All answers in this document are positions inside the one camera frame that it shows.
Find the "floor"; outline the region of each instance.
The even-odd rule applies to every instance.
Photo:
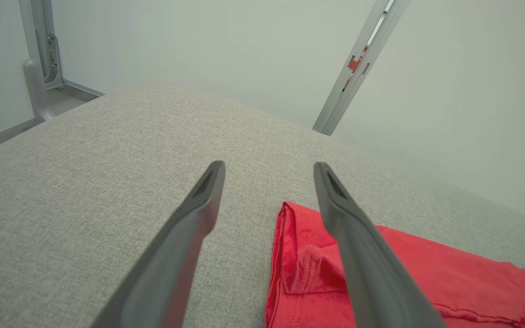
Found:
[[[95,95],[91,95],[88,92],[75,89],[64,85],[60,88],[48,90],[48,104],[52,108],[52,111],[56,115],[66,113],[67,111],[77,108],[81,104],[87,103],[90,100],[98,98]],[[27,131],[30,128],[26,128],[22,131],[17,131],[13,134],[8,134],[0,138],[0,144],[8,141],[9,139],[16,137],[17,135]]]

